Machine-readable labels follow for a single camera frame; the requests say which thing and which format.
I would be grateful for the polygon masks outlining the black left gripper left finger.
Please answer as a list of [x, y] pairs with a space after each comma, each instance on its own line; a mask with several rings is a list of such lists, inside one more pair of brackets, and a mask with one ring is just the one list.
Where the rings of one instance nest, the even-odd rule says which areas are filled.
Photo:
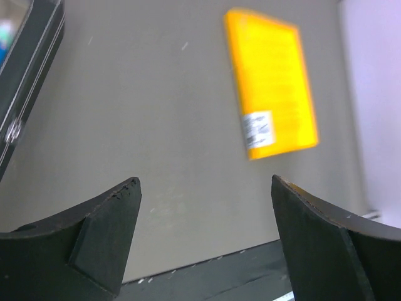
[[2, 300], [113, 300], [141, 203], [131, 177], [97, 197], [1, 234]]

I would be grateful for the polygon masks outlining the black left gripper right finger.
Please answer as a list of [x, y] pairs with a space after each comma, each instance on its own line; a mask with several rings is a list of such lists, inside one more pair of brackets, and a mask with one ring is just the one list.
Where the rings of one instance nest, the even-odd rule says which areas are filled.
[[400, 229], [277, 175], [271, 198], [295, 300], [400, 300]]

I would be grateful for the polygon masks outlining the yellow plastic folder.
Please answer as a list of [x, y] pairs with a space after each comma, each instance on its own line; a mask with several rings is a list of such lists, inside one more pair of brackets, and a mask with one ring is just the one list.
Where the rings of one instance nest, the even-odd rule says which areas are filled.
[[224, 16], [250, 160], [319, 143], [297, 25], [245, 8]]

